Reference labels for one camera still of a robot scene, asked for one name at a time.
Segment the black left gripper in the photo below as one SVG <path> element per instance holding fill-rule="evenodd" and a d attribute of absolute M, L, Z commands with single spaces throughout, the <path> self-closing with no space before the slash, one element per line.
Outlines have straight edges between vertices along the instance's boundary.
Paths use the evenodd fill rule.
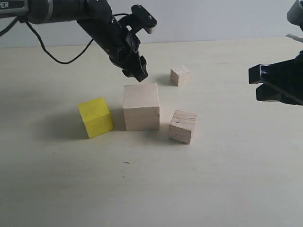
<path fill-rule="evenodd" d="M 108 54 L 111 62 L 128 78 L 142 82 L 148 77 L 147 61 L 139 55 L 139 39 L 114 17 L 77 20 L 81 28 Z"/>

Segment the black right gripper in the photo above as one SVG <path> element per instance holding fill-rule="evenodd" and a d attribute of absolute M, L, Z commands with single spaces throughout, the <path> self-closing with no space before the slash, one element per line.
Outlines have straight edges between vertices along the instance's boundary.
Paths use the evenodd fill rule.
<path fill-rule="evenodd" d="M 290 60 L 259 64 L 248 70 L 249 84 L 256 88 L 256 100 L 303 105 L 303 52 Z"/>

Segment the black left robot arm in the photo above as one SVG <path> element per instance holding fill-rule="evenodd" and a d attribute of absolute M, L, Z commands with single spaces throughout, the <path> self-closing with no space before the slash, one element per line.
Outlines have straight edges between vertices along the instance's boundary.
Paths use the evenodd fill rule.
<path fill-rule="evenodd" d="M 6 34 L 17 22 L 25 23 L 36 34 L 33 24 L 76 21 L 125 76 L 141 82 L 148 76 L 147 62 L 139 54 L 141 42 L 136 33 L 144 29 L 151 34 L 157 21 L 142 5 L 133 5 L 131 11 L 121 13 L 121 19 L 116 20 L 106 0 L 2 0 L 0 17 L 14 19 L 0 34 Z"/>

